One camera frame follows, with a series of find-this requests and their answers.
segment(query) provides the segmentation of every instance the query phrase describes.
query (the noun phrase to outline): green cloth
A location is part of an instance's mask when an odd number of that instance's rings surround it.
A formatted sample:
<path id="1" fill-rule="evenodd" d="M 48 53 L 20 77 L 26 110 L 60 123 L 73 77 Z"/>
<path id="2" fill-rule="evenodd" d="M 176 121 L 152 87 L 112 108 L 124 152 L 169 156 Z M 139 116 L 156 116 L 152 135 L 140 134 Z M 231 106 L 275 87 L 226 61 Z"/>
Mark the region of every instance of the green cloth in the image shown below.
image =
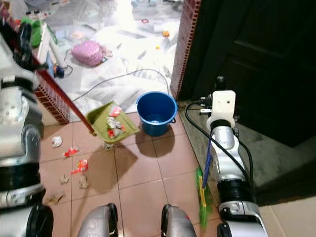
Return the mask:
<path id="1" fill-rule="evenodd" d="M 28 23 L 32 26 L 32 35 L 31 35 L 31 46 L 32 48 L 37 48 L 40 45 L 41 41 L 41 22 L 40 20 L 33 21 L 27 16 L 21 18 L 21 24 Z"/>
<path id="2" fill-rule="evenodd" d="M 104 140 L 108 144 L 113 144 L 115 142 L 119 142 L 126 137 L 139 132 L 138 127 L 132 122 L 132 120 L 124 113 L 123 111 L 115 118 L 121 124 L 124 125 L 126 132 L 120 134 L 114 139 L 110 139 L 108 136 L 108 123 L 107 117 L 110 115 L 110 109 L 112 106 L 116 106 L 114 102 L 110 102 L 104 106 L 101 106 L 86 115 L 88 122 L 94 128 L 94 135 L 99 136 L 102 140 Z"/>

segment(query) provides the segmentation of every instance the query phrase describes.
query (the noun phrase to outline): pink bag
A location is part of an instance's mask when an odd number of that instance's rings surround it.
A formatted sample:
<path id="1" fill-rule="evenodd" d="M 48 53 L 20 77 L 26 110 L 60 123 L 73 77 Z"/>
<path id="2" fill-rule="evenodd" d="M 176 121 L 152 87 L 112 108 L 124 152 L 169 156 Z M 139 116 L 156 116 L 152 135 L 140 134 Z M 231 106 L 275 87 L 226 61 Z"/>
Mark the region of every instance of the pink bag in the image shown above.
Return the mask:
<path id="1" fill-rule="evenodd" d="M 78 61 L 93 67 L 101 63 L 105 50 L 97 42 L 87 40 L 77 44 L 72 50 L 72 55 Z"/>

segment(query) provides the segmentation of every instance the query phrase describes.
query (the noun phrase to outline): dustpan handle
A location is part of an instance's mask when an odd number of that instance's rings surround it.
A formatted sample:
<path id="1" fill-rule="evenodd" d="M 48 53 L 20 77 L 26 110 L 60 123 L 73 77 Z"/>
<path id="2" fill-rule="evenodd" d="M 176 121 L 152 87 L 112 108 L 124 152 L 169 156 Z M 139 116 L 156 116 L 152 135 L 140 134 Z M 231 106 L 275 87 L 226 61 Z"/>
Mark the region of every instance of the dustpan handle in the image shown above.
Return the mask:
<path id="1" fill-rule="evenodd" d="M 33 61 L 35 65 L 40 65 L 37 58 L 33 55 Z M 66 95 L 66 93 L 59 87 L 59 85 L 54 81 L 54 79 L 48 74 L 47 70 L 37 71 L 38 74 L 44 79 L 44 81 L 49 84 L 49 86 L 62 98 L 62 100 L 74 111 L 74 113 L 79 117 L 79 119 L 84 123 L 84 125 L 89 129 L 90 133 L 94 132 L 94 129 L 89 124 L 85 116 L 80 112 L 72 100 Z"/>

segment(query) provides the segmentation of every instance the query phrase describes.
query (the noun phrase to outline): blue broom handle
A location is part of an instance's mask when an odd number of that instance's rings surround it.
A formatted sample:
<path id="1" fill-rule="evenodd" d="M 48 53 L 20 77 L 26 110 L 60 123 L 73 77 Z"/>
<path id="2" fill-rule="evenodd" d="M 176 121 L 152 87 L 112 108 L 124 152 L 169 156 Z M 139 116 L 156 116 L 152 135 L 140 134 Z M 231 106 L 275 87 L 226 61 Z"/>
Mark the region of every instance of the blue broom handle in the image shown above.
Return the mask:
<path id="1" fill-rule="evenodd" d="M 212 155 L 211 155 L 211 140 L 208 141 L 207 155 L 206 155 L 206 164 L 205 164 L 205 172 L 203 176 L 202 188 L 205 189 L 207 183 L 207 177 L 209 173 L 209 168 L 211 166 Z"/>

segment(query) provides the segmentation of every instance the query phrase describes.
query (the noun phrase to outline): white floor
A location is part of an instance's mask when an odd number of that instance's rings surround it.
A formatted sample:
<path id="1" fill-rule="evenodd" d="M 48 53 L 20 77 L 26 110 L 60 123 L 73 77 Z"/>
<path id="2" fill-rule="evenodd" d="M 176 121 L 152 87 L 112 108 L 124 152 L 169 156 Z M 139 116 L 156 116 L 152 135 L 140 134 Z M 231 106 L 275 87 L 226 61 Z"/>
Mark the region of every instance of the white floor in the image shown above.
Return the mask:
<path id="1" fill-rule="evenodd" d="M 70 4 L 68 13 L 61 7 L 52 17 L 46 19 L 52 30 L 58 34 L 65 32 L 64 37 L 58 38 L 62 55 L 66 55 L 68 49 L 85 40 L 95 40 L 113 52 L 113 57 L 108 57 L 106 62 L 94 68 L 82 65 L 70 53 L 66 56 L 65 61 L 74 68 L 73 72 L 63 79 L 56 78 L 56 81 L 75 100 L 83 114 L 110 101 L 118 103 L 126 113 L 135 112 L 140 95 L 149 91 L 170 91 L 181 6 L 162 0 L 158 1 L 156 7 L 150 7 L 148 2 L 142 1 L 137 8 L 132 8 L 128 0 L 108 0 L 105 6 L 103 9 L 107 9 L 107 12 L 103 10 L 102 13 L 88 5 L 82 7 L 86 13 L 93 15 L 94 21 L 87 21 L 82 17 L 82 12 L 78 13 L 78 6 Z M 164 12 L 169 10 L 169 19 L 166 14 L 161 14 L 164 9 Z M 69 17 L 71 10 L 75 12 L 73 24 L 56 24 L 60 22 L 58 19 L 62 15 L 65 19 L 66 16 Z M 147 19 L 148 23 L 140 20 L 142 13 L 143 19 Z M 99 14 L 103 15 L 102 23 L 96 23 L 98 20 L 95 17 Z M 163 31 L 169 31 L 170 36 L 164 38 Z M 73 32 L 80 32 L 83 36 L 74 39 L 71 36 Z M 72 114 L 71 121 L 75 120 L 78 118 Z"/>

